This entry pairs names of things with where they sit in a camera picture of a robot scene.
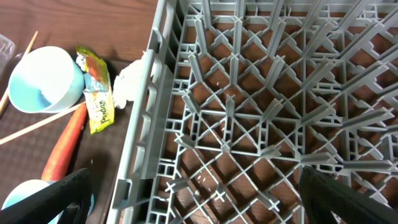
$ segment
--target plastic cup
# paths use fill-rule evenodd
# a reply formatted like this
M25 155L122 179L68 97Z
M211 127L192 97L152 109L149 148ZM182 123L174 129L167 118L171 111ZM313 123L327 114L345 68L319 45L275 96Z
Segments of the plastic cup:
M58 113L73 106L83 88L83 72L68 52L42 47L27 54L12 71L9 98L25 113Z
M44 188L48 187L54 182L47 182L44 180L28 180L20 185L18 185L12 192L7 196L6 200L4 201L4 204L1 207L1 210L4 210L7 207L10 207L11 205L14 205L17 202L20 202L21 200L24 200L25 198L31 196L32 194L43 190ZM88 210L88 215L92 213L94 209L94 196L91 195L91 205L90 209ZM51 222L50 224L56 224L58 223L61 213L59 213Z
M7 37L0 34L0 80L2 79L2 71L6 67L8 61L12 58L15 51L15 44Z

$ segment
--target chopstick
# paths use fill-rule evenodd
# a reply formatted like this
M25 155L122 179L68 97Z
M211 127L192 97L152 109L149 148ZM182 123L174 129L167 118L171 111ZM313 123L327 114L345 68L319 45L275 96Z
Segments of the chopstick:
M39 33L39 32L36 31L35 34L33 35L32 40L30 40L30 43L29 43L29 45L27 46L27 48L26 48L26 50L25 50L25 53L24 53L24 55L22 56L21 60L25 57L25 55L27 55L27 54L30 52L30 50L32 50L33 44L34 44L34 42L36 41L36 37L37 37L37 34L38 34L38 33ZM7 105L9 93L10 93L10 89L9 89L9 87L7 86L6 91L4 92L4 94L3 94L3 96L2 96L2 98L1 98L1 100L0 100L0 114L2 113L2 111L4 110L4 108L5 108L6 105Z
M45 124L48 124L48 123L50 123L50 122L52 122L52 121L55 121L56 119L58 119L58 118L60 118L60 117L62 117L62 116L65 116L66 114L68 114L68 113L70 113L70 112L72 112L72 111L75 111L75 110L76 110L80 105L82 105L83 103L86 103L86 102L79 103L79 104L76 105L76 106L73 106L73 107L71 107L71 108L69 108L69 109L67 109L67 110L64 110L64 111L62 111L62 112L59 112L59 113L57 113L57 114L55 114L55 115L53 115L53 116L51 116L51 117L49 117L49 118L46 118L46 119L44 119L44 120L42 120L42 121L39 121L39 122L37 122L37 123L35 123L35 124L32 124L32 125L30 125L30 126L27 127L27 128L24 128L24 129L22 129L22 130L20 130L20 131L17 131L17 132L14 133L14 134L10 134L10 135L8 135L8 136L5 137L5 138L0 139L0 146L1 146L2 144L4 144L4 143L8 142L8 141L11 141L11 140L13 140L13 139L15 139L15 138L18 138L19 136L21 136L21 135L23 135L23 134L26 134L26 133L28 133L28 132L31 132L31 131L33 131L33 130L35 130L35 129L37 129L37 128L39 128L39 127L45 125Z

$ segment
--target wooden table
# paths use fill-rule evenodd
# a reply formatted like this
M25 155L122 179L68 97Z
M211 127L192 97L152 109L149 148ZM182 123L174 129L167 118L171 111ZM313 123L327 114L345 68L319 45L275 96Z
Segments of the wooden table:
M114 67L116 75L134 60L142 57L149 40L157 0L0 0L0 34L16 44L16 53L23 52L34 32L39 32L34 49L53 45L76 55L76 44L94 50ZM85 128L70 170L90 168L96 204L87 223L100 223L106 218L109 196L126 136L132 103L116 110L115 124L90 136ZM39 179L59 135L65 128L68 114L40 131L0 146L0 204L9 192L23 181ZM47 114L24 114L9 105L0 118L0 138L48 117Z
M0 1L0 33L23 51L36 30L34 48L54 45L75 52L87 46L100 57L133 61L146 49L156 0Z

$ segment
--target dish rack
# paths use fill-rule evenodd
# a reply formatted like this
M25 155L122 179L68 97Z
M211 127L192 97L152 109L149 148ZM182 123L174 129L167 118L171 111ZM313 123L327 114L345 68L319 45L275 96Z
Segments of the dish rack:
M305 223L304 166L392 207L397 12L159 0L107 223Z

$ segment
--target carrot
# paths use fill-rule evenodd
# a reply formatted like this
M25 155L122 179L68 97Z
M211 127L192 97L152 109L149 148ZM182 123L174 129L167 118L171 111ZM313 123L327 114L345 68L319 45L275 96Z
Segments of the carrot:
M65 177L80 131L85 125L86 114L86 104L83 103L70 118L67 127L52 150L43 170L42 180L58 181Z

